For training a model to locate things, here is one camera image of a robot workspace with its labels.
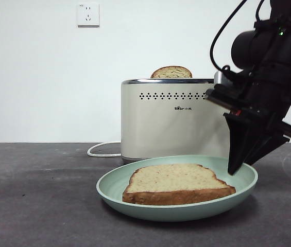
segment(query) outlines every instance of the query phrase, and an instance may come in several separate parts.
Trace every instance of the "plate rim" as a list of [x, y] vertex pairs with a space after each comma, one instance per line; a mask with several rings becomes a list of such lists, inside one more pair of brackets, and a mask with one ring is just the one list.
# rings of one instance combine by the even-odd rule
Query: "plate rim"
[[103, 180], [104, 177], [106, 177], [107, 175], [109, 175], [110, 173], [112, 173], [112, 172], [114, 172], [114, 171], [116, 171], [118, 169], [121, 169], [122, 167], [130, 166], [130, 165], [133, 165], [135, 163], [141, 163], [141, 162], [144, 162], [144, 161], [158, 160], [158, 159], [162, 159], [162, 158], [186, 157], [186, 156], [220, 158], [220, 159], [223, 159], [223, 160], [228, 160], [228, 158], [226, 158], [226, 157], [215, 157], [215, 156], [201, 155], [201, 154], [195, 154], [195, 155], [192, 155], [192, 154], [191, 155], [173, 155], [173, 156], [149, 158], [149, 159], [146, 159], [146, 160], [141, 160], [141, 161], [136, 161], [136, 162], [132, 162], [132, 163], [129, 163], [129, 164], [125, 164], [123, 166], [119, 166], [117, 168], [114, 168], [111, 171], [108, 171], [107, 173], [105, 173], [104, 175], [102, 175], [98, 179], [98, 181], [96, 183], [96, 190], [103, 198], [105, 198], [105, 199], [107, 199], [107, 200], [109, 200], [111, 202], [122, 204], [122, 205], [126, 205], [126, 206], [134, 206], [134, 207], [140, 207], [140, 208], [183, 208], [183, 207], [193, 207], [193, 206], [211, 204], [211, 203], [227, 200], [227, 199], [232, 198], [232, 197], [236, 197], [236, 196], [244, 193], [245, 191], [248, 191], [250, 188], [252, 188], [256, 184], [256, 182], [258, 181], [258, 178], [259, 178], [258, 172], [252, 166], [250, 166], [250, 165], [248, 165], [246, 163], [243, 163], [242, 166], [246, 166], [246, 167], [250, 168], [251, 171], [254, 173], [254, 176], [255, 176], [254, 180], [248, 186], [246, 186], [245, 188], [243, 188], [243, 189], [239, 190], [238, 192], [236, 192], [234, 194], [231, 194], [229, 196], [225, 196], [225, 197], [221, 197], [221, 198], [218, 198], [218, 199], [209, 200], [209, 201], [205, 201], [205, 202], [180, 204], [180, 205], [143, 205], [143, 204], [134, 204], [134, 203], [124, 202], [122, 200], [120, 201], [120, 200], [117, 200], [117, 199], [114, 199], [114, 198], [111, 198], [111, 197], [105, 195], [99, 188], [99, 185], [100, 185], [100, 183], [101, 183], [101, 181]]

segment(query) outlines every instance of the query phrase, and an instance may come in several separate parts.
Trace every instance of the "bread crust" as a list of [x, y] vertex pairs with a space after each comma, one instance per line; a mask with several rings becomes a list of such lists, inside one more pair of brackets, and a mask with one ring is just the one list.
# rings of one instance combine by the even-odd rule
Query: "bread crust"
[[143, 204], [143, 205], [182, 205], [190, 203], [198, 203], [210, 201], [225, 196], [229, 196], [236, 192], [235, 188], [228, 185], [226, 182], [218, 179], [213, 172], [213, 179], [220, 181], [226, 185], [226, 188], [213, 188], [213, 189], [194, 189], [194, 190], [174, 190], [174, 191], [140, 191], [128, 192], [129, 187], [133, 183], [133, 178], [141, 168], [137, 169], [130, 177], [129, 185], [123, 193], [123, 202]]
[[192, 78], [192, 73], [191, 73], [190, 70], [188, 70], [187, 68], [185, 68], [183, 66], [176, 66], [176, 65], [174, 65], [174, 66], [172, 66], [172, 65], [171, 66], [165, 66], [165, 67], [157, 69], [156, 71], [154, 71], [152, 73], [151, 78], [160, 78], [159, 75], [162, 72], [164, 72], [166, 69], [181, 69], [181, 70], [183, 70], [184, 72], [187, 73], [187, 76], [185, 78]]

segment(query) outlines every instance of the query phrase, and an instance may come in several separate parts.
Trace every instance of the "brand logo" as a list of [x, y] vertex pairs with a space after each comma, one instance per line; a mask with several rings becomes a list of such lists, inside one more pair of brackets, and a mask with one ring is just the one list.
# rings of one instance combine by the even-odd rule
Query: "brand logo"
[[192, 107], [174, 107], [175, 110], [177, 111], [189, 111], [189, 110], [192, 110]]

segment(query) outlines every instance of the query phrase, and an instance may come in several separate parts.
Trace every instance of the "slice of bread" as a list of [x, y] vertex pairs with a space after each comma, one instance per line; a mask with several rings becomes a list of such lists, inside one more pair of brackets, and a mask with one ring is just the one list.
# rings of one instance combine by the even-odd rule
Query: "slice of bread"
[[192, 78], [192, 74], [182, 66], [166, 66], [153, 72], [151, 78]]
[[179, 205], [209, 201], [235, 193], [234, 187], [198, 164], [169, 164], [136, 170], [123, 201], [145, 205]]

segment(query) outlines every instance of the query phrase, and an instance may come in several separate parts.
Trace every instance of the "white power cord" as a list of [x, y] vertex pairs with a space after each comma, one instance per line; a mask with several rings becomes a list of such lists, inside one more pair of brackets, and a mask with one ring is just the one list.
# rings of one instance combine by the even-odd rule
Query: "white power cord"
[[117, 156], [121, 156], [121, 153], [112, 153], [112, 154], [96, 154], [96, 153], [92, 153], [92, 150], [94, 148], [97, 148], [99, 146], [103, 146], [103, 145], [106, 145], [106, 144], [113, 144], [113, 143], [120, 143], [120, 142], [108, 142], [108, 143], [97, 144], [97, 145], [91, 147], [90, 149], [88, 149], [87, 155], [91, 156], [91, 157], [117, 157]]

